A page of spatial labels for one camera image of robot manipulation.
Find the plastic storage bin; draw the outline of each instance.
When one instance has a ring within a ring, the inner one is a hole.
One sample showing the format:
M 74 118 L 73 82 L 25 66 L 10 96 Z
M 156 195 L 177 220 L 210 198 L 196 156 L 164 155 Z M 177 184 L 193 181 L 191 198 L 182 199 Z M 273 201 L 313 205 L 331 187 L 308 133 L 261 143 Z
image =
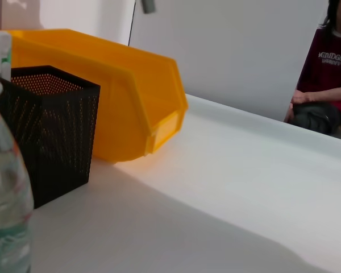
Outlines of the plastic storage bin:
M 136 159 L 180 130 L 188 105 L 174 60 L 71 30 L 10 33 L 13 67 L 49 64 L 101 86 L 95 156 Z
M 0 113 L 18 142 L 38 208 L 88 182 L 100 87 L 53 67 L 1 80 Z

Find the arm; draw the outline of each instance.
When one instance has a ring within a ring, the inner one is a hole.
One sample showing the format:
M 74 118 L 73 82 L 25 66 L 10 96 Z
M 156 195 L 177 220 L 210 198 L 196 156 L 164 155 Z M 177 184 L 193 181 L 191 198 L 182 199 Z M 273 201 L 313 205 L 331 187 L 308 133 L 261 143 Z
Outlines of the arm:
M 341 101 L 341 87 L 320 92 L 306 93 L 296 90 L 292 98 L 293 104 L 305 104 L 307 102 L 319 101 Z

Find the black mesh pen holder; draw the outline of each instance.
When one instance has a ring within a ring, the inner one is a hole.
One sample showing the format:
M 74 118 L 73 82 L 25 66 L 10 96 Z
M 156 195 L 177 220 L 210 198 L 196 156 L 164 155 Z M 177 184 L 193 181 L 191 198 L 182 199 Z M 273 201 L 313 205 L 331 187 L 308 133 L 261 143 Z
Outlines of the black mesh pen holder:
M 50 66 L 1 79 L 0 113 L 18 142 L 38 208 L 88 182 L 100 86 Z

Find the yellow plastic bin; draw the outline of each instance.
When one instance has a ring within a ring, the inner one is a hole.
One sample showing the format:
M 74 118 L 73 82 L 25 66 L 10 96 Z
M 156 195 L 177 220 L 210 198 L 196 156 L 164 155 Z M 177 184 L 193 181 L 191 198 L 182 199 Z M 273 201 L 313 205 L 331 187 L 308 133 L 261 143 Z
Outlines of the yellow plastic bin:
M 95 156 L 136 159 L 181 129 L 188 105 L 174 60 L 72 30 L 10 33 L 13 67 L 51 65 L 101 86 Z

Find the dark pants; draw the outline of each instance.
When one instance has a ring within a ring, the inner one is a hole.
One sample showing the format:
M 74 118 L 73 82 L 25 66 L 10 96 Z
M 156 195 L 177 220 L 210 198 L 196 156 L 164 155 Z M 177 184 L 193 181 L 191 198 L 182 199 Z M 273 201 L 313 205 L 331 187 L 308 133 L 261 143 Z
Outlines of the dark pants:
M 329 103 L 294 105 L 293 111 L 294 118 L 289 123 L 311 131 L 331 135 L 341 125 L 340 110 Z

